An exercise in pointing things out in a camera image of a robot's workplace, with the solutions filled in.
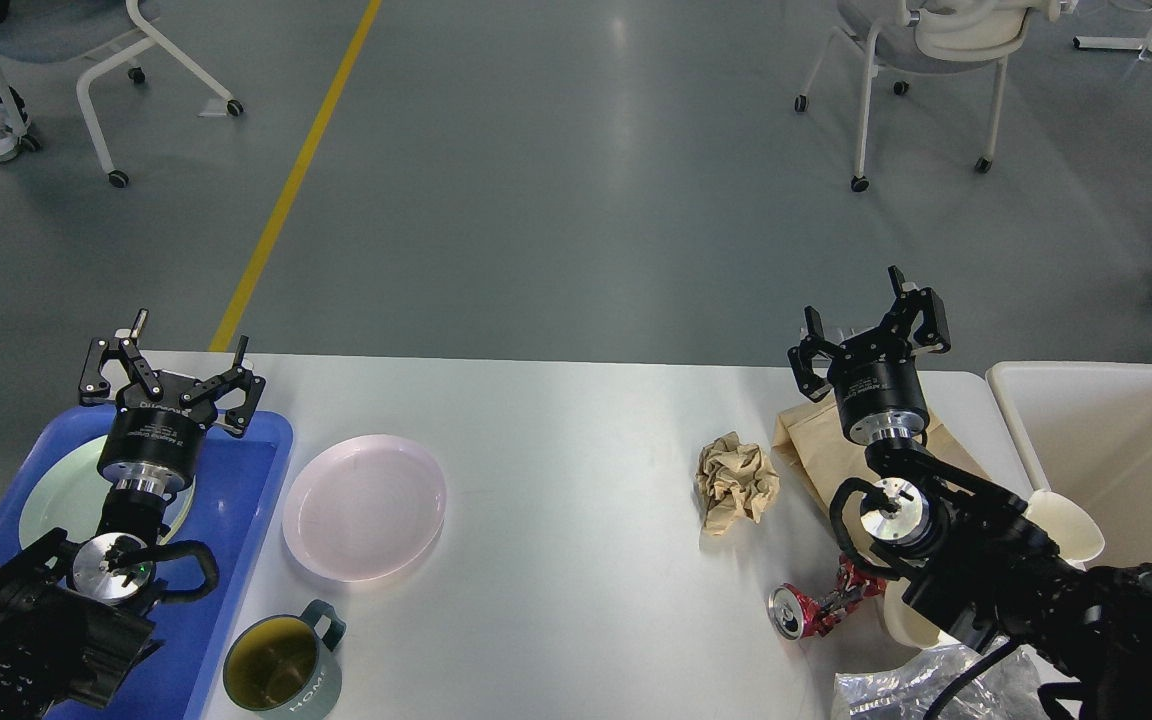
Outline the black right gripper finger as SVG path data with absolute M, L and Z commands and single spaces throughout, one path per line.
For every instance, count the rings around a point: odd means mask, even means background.
M 826 367 L 829 367 L 832 361 L 838 359 L 844 348 L 827 340 L 823 319 L 814 306 L 805 306 L 804 320 L 805 334 L 799 338 L 799 344 L 788 350 L 788 365 L 791 367 L 801 395 L 819 402 L 828 395 L 832 384 L 814 370 L 812 361 L 814 357 L 824 357 Z
M 890 310 L 878 324 L 879 338 L 900 347 L 902 356 L 950 351 L 945 305 L 931 287 L 905 281 L 896 265 L 888 266 L 893 300 Z

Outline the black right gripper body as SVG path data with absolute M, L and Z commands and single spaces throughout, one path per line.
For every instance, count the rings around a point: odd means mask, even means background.
M 827 372 L 841 427 L 855 445 L 916 438 L 929 427 L 927 406 L 908 340 L 847 340 Z

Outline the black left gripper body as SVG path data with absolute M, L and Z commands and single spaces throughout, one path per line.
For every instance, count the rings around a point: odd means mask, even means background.
M 113 488 L 174 495 L 192 486 L 217 400 L 230 391 L 221 376 L 207 381 L 157 372 L 147 382 L 116 392 L 116 414 L 97 469 Z

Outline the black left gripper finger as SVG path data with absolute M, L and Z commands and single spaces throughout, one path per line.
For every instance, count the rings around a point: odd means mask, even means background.
M 242 438 L 247 434 L 247 429 L 250 429 L 265 388 L 265 379 L 243 365 L 248 342 L 250 338 L 247 334 L 238 338 L 237 350 L 228 370 L 206 381 L 196 381 L 182 392 L 183 414 L 189 419 L 197 420 L 202 429 L 220 427 L 236 438 Z M 220 409 L 218 402 L 221 397 L 237 391 L 243 395 L 241 404 Z
M 111 386 L 104 376 L 109 361 L 122 365 L 134 386 L 141 386 L 147 397 L 159 397 L 156 370 L 141 354 L 141 332 L 147 323 L 147 310 L 138 310 L 127 338 L 92 338 L 79 378 L 79 406 L 109 404 Z

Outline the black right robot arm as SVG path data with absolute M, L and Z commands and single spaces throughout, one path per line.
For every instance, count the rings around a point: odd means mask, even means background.
M 788 364 L 810 401 L 835 397 L 842 434 L 874 480 L 850 477 L 827 516 L 841 568 L 863 579 L 905 579 L 902 601 L 980 653 L 925 717 L 1024 644 L 1064 674 L 1038 689 L 1051 719 L 1079 702 L 1083 719 L 1152 719 L 1152 564 L 1083 570 L 1009 488 L 925 446 L 931 415 L 915 357 L 945 354 L 945 306 L 932 288 L 890 266 L 893 302 L 874 327 L 832 342 L 806 306 Z

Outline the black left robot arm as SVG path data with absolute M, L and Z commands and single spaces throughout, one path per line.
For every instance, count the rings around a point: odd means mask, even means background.
M 198 379 L 152 367 L 141 353 L 147 311 L 123 338 L 93 338 L 79 404 L 114 406 L 97 462 L 109 483 L 96 532 L 69 541 L 61 528 L 0 566 L 0 719 L 41 719 L 61 702 L 109 705 L 152 655 L 152 611 L 195 602 L 219 585 L 204 541 L 162 541 L 166 507 L 195 480 L 210 429 L 242 437 L 265 381 L 244 365 Z

